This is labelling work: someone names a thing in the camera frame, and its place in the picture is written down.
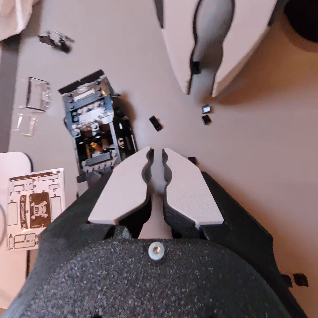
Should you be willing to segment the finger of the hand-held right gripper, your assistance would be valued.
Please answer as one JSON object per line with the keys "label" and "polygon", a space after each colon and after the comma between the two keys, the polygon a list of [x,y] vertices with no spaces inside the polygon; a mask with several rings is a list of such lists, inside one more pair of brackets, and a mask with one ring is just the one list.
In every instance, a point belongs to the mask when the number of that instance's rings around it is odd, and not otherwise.
{"label": "finger of the hand-held right gripper", "polygon": [[239,74],[269,30],[275,0],[234,1],[230,29],[222,43],[223,55],[215,75],[213,97],[217,97]]}
{"label": "finger of the hand-held right gripper", "polygon": [[193,76],[191,62],[198,44],[197,16],[201,0],[163,1],[163,39],[170,63],[181,90],[189,95]]}

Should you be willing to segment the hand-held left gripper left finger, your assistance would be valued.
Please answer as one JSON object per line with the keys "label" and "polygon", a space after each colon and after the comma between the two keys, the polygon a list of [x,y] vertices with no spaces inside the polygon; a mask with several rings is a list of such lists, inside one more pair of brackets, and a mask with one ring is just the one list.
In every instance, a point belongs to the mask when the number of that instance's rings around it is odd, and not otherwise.
{"label": "hand-held left gripper left finger", "polygon": [[88,221],[125,226],[138,238],[152,211],[149,183],[153,159],[154,150],[145,147],[114,168]]}

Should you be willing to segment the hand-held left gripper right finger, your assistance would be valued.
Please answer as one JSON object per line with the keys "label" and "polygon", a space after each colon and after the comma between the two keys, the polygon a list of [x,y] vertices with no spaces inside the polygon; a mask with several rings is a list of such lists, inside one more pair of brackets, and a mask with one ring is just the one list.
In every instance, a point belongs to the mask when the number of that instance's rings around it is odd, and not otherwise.
{"label": "hand-held left gripper right finger", "polygon": [[202,226],[222,226],[224,217],[200,171],[186,157],[163,149],[163,214],[173,238],[182,238]]}

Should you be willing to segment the black lego car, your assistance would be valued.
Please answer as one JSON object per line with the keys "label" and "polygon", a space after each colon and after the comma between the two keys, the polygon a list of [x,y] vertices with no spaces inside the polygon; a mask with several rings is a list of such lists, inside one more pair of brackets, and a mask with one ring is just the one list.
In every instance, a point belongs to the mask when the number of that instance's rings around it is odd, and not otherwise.
{"label": "black lego car", "polygon": [[91,186],[137,152],[121,95],[99,69],[58,90],[73,139],[77,183]]}

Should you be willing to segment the clear flat lego piece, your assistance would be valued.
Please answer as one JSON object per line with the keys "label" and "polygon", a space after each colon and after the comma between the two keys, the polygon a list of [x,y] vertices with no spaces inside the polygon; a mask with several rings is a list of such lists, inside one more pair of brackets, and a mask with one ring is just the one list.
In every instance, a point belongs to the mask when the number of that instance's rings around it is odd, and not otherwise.
{"label": "clear flat lego piece", "polygon": [[38,125],[38,117],[14,113],[12,116],[10,132],[19,133],[23,136],[33,137]]}

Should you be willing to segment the black lego axle assembly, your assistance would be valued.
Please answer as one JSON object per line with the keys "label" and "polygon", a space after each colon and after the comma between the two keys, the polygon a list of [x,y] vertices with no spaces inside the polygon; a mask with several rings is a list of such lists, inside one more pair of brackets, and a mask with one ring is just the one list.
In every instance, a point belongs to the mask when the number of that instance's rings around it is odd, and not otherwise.
{"label": "black lego axle assembly", "polygon": [[38,35],[38,39],[41,43],[49,45],[55,50],[65,54],[69,54],[71,52],[71,45],[75,42],[74,39],[56,30],[47,30],[45,35]]}

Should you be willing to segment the clear lego windshield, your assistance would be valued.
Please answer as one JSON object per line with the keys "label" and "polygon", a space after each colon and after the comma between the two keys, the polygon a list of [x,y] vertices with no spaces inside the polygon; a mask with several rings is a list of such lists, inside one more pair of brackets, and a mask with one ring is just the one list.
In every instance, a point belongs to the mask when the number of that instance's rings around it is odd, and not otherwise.
{"label": "clear lego windshield", "polygon": [[27,78],[26,108],[46,112],[51,103],[50,83],[35,77]]}

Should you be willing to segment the sticker sheet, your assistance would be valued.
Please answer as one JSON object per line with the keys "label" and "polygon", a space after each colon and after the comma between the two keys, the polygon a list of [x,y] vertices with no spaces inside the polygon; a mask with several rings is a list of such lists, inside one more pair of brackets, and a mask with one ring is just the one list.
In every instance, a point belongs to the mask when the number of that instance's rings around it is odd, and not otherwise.
{"label": "sticker sheet", "polygon": [[41,233],[65,210],[64,168],[9,178],[7,250],[38,249]]}

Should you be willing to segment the white booklet stand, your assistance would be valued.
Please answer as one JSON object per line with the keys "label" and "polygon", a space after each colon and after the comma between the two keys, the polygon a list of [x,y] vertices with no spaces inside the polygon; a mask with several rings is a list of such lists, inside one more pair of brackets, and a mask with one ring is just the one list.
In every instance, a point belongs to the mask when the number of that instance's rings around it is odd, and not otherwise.
{"label": "white booklet stand", "polygon": [[26,280],[27,251],[9,251],[6,243],[8,180],[30,173],[31,162],[22,152],[0,154],[0,307],[8,308]]}

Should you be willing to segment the white paper bags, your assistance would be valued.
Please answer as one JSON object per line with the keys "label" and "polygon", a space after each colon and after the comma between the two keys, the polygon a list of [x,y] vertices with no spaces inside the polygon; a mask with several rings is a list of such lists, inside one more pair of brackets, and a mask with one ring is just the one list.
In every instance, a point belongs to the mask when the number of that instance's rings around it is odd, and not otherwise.
{"label": "white paper bags", "polygon": [[20,34],[27,26],[38,0],[0,1],[0,40]]}

